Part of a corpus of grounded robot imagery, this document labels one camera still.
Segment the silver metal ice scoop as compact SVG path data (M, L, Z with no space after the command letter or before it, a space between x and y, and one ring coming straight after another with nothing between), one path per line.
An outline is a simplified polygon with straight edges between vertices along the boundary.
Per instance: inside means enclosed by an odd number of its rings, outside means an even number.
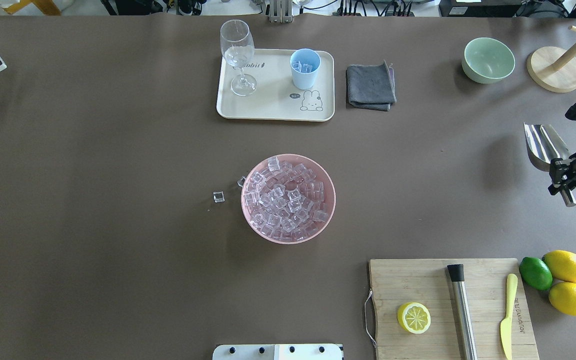
M524 123L526 150L531 164L546 173L554 176L551 170L553 159L558 166L570 166L570 151L552 125Z

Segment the wooden cup tree stand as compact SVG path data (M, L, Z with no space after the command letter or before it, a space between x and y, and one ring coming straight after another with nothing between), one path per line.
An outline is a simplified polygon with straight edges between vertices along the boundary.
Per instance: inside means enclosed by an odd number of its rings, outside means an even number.
M576 32L576 26L569 30ZM555 93L576 89L576 43L570 48L541 47L526 59L530 77L542 88Z

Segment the light blue cup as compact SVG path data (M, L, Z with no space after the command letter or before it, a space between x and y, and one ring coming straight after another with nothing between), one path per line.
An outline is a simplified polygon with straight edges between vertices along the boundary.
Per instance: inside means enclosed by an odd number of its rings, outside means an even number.
M290 70L294 85L300 90L314 86L321 64L320 55L310 48L300 48L290 57Z

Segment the spilled ice cube near bowl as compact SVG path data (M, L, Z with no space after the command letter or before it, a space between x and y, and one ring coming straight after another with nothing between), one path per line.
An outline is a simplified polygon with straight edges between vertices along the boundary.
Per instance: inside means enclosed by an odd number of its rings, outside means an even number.
M237 181L237 185L238 187L242 188L244 187L245 183L246 183L247 178L245 176L242 176L238 181Z

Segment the spilled ice cube far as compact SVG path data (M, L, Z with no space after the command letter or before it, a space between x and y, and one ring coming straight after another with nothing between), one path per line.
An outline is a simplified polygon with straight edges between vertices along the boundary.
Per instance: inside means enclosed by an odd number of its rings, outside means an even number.
M212 197L215 203L223 203L226 201L226 196L223 191L213 191Z

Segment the yellow lemon upper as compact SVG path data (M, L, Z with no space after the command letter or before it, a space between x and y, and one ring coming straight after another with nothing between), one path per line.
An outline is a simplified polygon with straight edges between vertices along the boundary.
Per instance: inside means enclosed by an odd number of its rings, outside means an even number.
M576 253L567 250L549 251L542 261L557 280L576 283Z

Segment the yellow lemon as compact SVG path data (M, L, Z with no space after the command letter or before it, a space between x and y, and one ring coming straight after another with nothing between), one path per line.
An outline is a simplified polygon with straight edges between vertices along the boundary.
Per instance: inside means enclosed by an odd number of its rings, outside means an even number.
M567 250L549 251L542 261L557 280L576 283L576 253Z
M559 282L551 287L548 294L550 304L558 311L576 316L576 283Z

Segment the light green bowl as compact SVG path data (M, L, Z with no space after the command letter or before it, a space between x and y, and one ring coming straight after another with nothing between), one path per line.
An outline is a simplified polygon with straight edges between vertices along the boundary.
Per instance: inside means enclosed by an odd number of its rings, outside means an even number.
M515 69L514 53L494 38L474 38L466 44L461 59L465 75L478 84L494 84Z

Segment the green lime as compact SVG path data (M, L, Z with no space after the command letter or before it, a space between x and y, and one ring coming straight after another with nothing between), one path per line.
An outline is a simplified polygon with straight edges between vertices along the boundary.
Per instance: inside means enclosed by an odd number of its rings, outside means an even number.
M546 291L553 285L553 274L546 263L537 257L524 257L519 264L522 280L533 289Z

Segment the yellow lemon lower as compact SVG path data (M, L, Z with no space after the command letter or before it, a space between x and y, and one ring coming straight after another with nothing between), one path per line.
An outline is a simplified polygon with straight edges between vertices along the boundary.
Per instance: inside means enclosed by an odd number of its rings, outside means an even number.
M559 282L551 287L548 294L550 304L558 311L576 316L576 283Z

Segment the steel muddler black tip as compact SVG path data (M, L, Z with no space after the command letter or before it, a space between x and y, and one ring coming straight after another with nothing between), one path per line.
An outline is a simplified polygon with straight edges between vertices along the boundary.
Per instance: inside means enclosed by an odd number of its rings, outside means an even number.
M469 302L466 290L466 278L463 264L450 264L446 266L450 276L452 291L455 297L459 329L461 331L462 348L466 360L477 360L478 354L474 338L473 322L471 319Z

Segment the grey folded cloth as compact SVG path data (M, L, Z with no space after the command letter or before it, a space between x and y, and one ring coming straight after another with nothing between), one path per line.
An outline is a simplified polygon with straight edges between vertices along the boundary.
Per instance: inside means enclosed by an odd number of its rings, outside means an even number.
M351 64L346 68L347 97L357 109L388 112L396 104L393 65Z

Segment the bamboo cutting board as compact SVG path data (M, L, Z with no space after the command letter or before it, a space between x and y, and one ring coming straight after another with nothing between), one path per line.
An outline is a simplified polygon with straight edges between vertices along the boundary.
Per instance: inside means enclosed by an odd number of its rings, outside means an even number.
M461 328L447 266L462 264L477 357L503 360L500 323L506 315L506 278L519 275L510 259L371 259L368 262L375 312L378 360L462 360ZM400 326L397 310L418 302L430 312L421 334Z

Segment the half lemon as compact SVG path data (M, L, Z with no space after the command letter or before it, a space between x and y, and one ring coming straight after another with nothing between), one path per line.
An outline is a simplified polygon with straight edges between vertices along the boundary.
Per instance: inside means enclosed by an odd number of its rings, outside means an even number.
M432 317L425 305L417 301L409 301L398 308L397 321L403 330L420 335L429 330Z

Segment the clear wine glass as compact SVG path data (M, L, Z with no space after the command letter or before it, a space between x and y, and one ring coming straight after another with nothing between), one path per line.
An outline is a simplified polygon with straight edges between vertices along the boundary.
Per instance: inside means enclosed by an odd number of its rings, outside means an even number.
M239 75L231 81L231 91L242 97L252 95L258 82L254 76L244 73L243 70L252 62L255 54L249 25L240 19L227 20L220 29L220 43L226 63L239 71Z

